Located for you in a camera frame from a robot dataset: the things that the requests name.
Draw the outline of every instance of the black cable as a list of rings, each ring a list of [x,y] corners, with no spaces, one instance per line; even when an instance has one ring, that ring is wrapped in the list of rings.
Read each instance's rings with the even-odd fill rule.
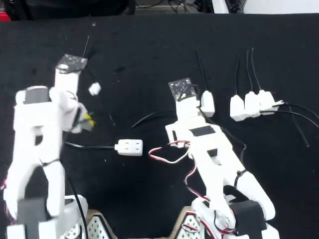
[[[259,83],[259,80],[258,80],[258,78],[257,78],[256,71],[255,71],[254,50],[255,50],[255,49],[252,48],[252,49],[251,49],[251,54],[250,54],[251,68],[253,69],[254,77],[255,77],[255,80],[256,80],[256,82],[257,82],[258,88],[259,88],[259,90],[261,90],[260,83]]]
[[[197,57],[197,63],[198,63],[199,69],[200,69],[201,79],[204,82],[205,90],[208,90],[207,80],[206,80],[206,76],[205,76],[204,69],[203,69],[203,64],[201,62],[201,59],[199,57],[197,49],[196,49],[196,57]]]
[[[143,121],[145,121],[146,119],[148,119],[149,117],[155,116],[155,115],[160,115],[160,114],[165,114],[165,113],[176,113],[176,111],[159,111],[159,112],[153,112],[143,118],[141,118],[139,121],[137,121],[134,125],[132,125],[132,128],[135,128],[136,126],[138,126],[139,124],[141,124]]]
[[[236,70],[235,70],[235,95],[238,94],[238,74],[239,74],[240,56],[237,56]]]
[[[303,109],[305,111],[308,111],[310,114],[312,114],[314,117],[316,117],[319,120],[319,116],[312,110],[310,110],[309,108],[306,108],[304,106],[299,106],[299,105],[294,105],[294,104],[289,104],[289,103],[284,103],[283,105],[277,105],[277,106],[292,106],[292,107],[297,107],[300,109]]]
[[[246,71],[247,71],[247,75],[250,81],[250,91],[254,90],[254,86],[253,86],[253,80],[251,79],[250,73],[249,73],[249,50],[246,53]]]
[[[216,229],[220,232],[220,233],[225,233],[225,234],[230,234],[230,232],[228,231],[225,231],[225,230],[222,230],[220,229],[217,224],[216,224],[216,210],[214,210],[214,226],[216,227]]]
[[[87,47],[88,47],[89,40],[90,40],[90,36],[88,36],[88,39],[86,40],[86,44],[85,44],[84,51],[83,51],[83,55],[82,55],[83,57],[84,57],[84,55],[85,55],[85,53],[86,53],[86,49],[87,49]]]
[[[79,207],[79,210],[80,210],[80,214],[81,214],[81,217],[82,217],[82,221],[83,221],[83,227],[84,227],[84,231],[85,231],[85,236],[86,238],[89,238],[89,233],[88,233],[88,226],[86,224],[86,220],[85,220],[85,216],[84,216],[84,212],[83,212],[83,209],[82,209],[82,206],[81,206],[81,203],[80,203],[80,199],[78,197],[78,194],[77,192],[75,191],[75,187],[71,181],[71,178],[69,176],[66,177],[69,184],[70,184],[70,187],[71,187],[71,191],[73,192],[74,194],[74,197],[75,197],[75,200],[76,200],[76,203],[78,204],[78,207]]]
[[[80,145],[70,142],[65,142],[66,145],[74,147],[74,148],[81,148],[81,149],[114,149],[113,145]]]
[[[84,119],[84,120],[82,120],[82,121],[78,121],[78,118],[76,117],[76,118],[74,119],[72,128],[71,128],[69,131],[67,131],[67,132],[65,133],[64,137],[63,137],[63,141],[62,141],[62,145],[61,145],[61,149],[60,149],[60,162],[61,162],[61,164],[62,164],[63,167],[64,167],[64,165],[63,165],[63,160],[62,160],[62,158],[61,158],[61,155],[62,155],[62,151],[63,151],[63,149],[64,149],[64,145],[65,145],[66,139],[67,139],[69,133],[70,133],[79,123],[83,123],[83,122],[85,122],[85,121],[88,121],[88,120],[87,120],[87,119]],[[86,237],[86,238],[89,238],[88,226],[87,226],[87,224],[86,224],[84,212],[83,212],[83,209],[82,209],[82,206],[81,206],[81,203],[80,203],[78,194],[77,194],[77,192],[76,192],[76,190],[75,190],[75,187],[74,187],[74,185],[73,185],[73,183],[72,183],[71,178],[70,178],[66,173],[65,173],[65,176],[66,176],[67,181],[68,181],[69,184],[70,184],[71,191],[72,191],[73,194],[74,194],[76,203],[77,203],[77,205],[78,205],[78,208],[79,208],[79,211],[80,211],[80,214],[81,214],[81,218],[82,218],[82,221],[83,221],[83,227],[84,227],[84,231],[85,231],[85,237]]]
[[[171,5],[171,1],[172,0],[168,0],[167,2],[168,2],[168,5],[170,6],[170,8],[176,13],[176,14],[178,14],[178,11]]]
[[[196,97],[197,97],[197,100],[199,100],[199,95],[200,95],[200,91],[199,91],[199,87],[198,85],[196,84],[190,84],[188,85],[184,90],[182,90],[182,92],[179,94],[178,98],[177,98],[177,101],[178,102],[181,102],[182,100],[186,99],[186,98],[182,98],[183,94],[189,90],[190,88],[196,88],[197,89],[197,92],[196,92]]]
[[[296,116],[295,116],[295,115],[291,115],[291,118],[292,118],[292,120],[293,120],[293,123],[294,123],[295,126],[296,126],[296,129],[298,130],[299,134],[301,135],[301,137],[302,137],[302,139],[303,139],[303,141],[304,141],[306,147],[309,147],[309,146],[310,146],[310,145],[309,145],[309,142],[308,142],[308,140],[307,140],[307,138],[306,138],[306,136],[305,136],[303,130],[301,129],[300,125],[298,124],[297,119],[296,119]]]
[[[136,6],[138,8],[141,8],[141,9],[144,9],[144,8],[150,8],[150,7],[154,7],[154,6],[157,6],[157,5],[160,5],[164,0],[159,0],[159,2],[153,4],[153,5],[149,5],[149,6],[139,6],[139,4],[135,1],[136,3]]]
[[[310,123],[312,123],[316,128],[319,128],[319,125],[316,124],[314,121],[312,121],[311,119],[309,119],[308,117],[300,114],[300,113],[297,113],[297,112],[290,112],[290,111],[260,111],[260,113],[281,113],[281,114],[291,114],[291,115],[296,115],[296,116],[299,116],[299,117],[302,117],[306,120],[308,120]]]

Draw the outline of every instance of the yellow object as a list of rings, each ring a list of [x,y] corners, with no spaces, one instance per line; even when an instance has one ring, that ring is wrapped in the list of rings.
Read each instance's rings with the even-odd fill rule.
[[[94,120],[92,120],[92,117],[89,114],[85,114],[83,117],[85,120],[87,120],[87,123],[89,123],[92,127],[96,124]]]

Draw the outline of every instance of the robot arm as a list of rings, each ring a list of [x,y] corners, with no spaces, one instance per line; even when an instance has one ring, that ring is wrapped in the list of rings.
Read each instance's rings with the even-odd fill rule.
[[[73,122],[87,113],[76,96],[86,63],[85,58],[65,55],[56,67],[54,87],[29,87],[16,95],[13,160],[3,197],[17,225],[7,228],[8,239],[57,239],[81,222],[74,198],[66,203],[65,172],[59,157],[63,131],[80,132],[81,125],[74,126]],[[48,180],[47,200],[24,199],[25,188],[38,166]],[[87,202],[79,198],[86,215]]]
[[[216,239],[232,239],[235,235],[242,239],[278,239],[278,231],[266,224],[275,216],[273,203],[240,162],[221,128],[206,123],[194,89],[186,89],[190,84],[189,79],[169,83],[175,99],[183,94],[183,100],[176,100],[178,120],[165,128],[170,142],[189,141],[188,156],[205,184],[209,207],[198,198],[192,204],[194,211],[207,222]],[[235,193],[226,195],[227,187]],[[224,233],[224,228],[232,233]]]

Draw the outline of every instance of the white wall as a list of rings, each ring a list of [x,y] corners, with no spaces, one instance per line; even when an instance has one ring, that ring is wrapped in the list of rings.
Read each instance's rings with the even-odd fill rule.
[[[247,0],[246,14],[285,14],[319,12],[319,0]]]

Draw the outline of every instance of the white plug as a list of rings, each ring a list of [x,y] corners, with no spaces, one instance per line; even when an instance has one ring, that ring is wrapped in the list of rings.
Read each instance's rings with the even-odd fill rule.
[[[114,149],[119,155],[142,156],[143,141],[140,139],[120,139],[119,142],[114,145]]]
[[[283,105],[283,101],[275,102],[273,95],[269,91],[260,90],[258,93],[260,102],[260,111],[277,111],[279,105]],[[262,115],[272,115],[274,113],[262,113]]]
[[[260,115],[260,102],[258,96],[250,91],[245,95],[245,113],[247,117],[258,117]]]
[[[101,90],[101,86],[98,82],[93,83],[89,88],[89,92],[92,96],[97,96],[100,90]]]
[[[234,95],[230,99],[230,117],[235,121],[242,121],[247,117],[245,112],[245,104],[244,101],[240,98],[239,95]]]
[[[215,113],[215,105],[213,95],[209,91],[204,91],[201,96],[201,110],[206,116],[212,117]]]

